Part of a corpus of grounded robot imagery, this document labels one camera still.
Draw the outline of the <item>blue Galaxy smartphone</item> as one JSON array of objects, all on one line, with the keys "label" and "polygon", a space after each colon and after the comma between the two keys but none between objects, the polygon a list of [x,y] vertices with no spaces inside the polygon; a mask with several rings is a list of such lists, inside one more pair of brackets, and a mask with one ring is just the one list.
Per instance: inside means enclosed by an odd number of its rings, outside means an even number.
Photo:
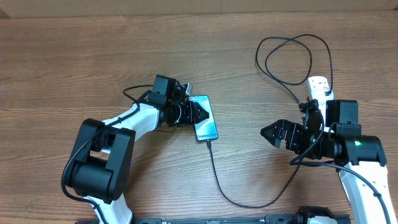
[{"label": "blue Galaxy smartphone", "polygon": [[211,141],[218,139],[218,130],[216,128],[211,103],[208,95],[196,95],[188,98],[192,102],[198,102],[210,117],[199,124],[194,124],[197,141]]}]

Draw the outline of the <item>white power strip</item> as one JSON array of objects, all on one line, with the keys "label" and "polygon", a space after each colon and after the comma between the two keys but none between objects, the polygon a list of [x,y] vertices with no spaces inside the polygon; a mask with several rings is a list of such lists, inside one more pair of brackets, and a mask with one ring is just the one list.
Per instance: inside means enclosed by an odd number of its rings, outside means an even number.
[{"label": "white power strip", "polygon": [[308,96],[310,100],[317,100],[318,107],[324,119],[326,119],[326,102],[334,99],[334,93],[330,91],[328,80],[322,76],[312,76],[307,79]]}]

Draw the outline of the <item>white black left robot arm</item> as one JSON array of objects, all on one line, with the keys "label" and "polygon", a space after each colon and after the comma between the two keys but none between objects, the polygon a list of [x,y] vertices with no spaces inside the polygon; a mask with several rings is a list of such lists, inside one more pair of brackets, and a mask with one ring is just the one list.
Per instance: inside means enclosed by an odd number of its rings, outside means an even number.
[{"label": "white black left robot arm", "polygon": [[213,136],[210,99],[193,96],[192,86],[163,75],[155,77],[129,110],[103,121],[82,122],[61,178],[68,198],[91,205],[96,223],[133,223],[124,191],[135,142],[146,133],[169,126],[192,124],[197,140]]}]

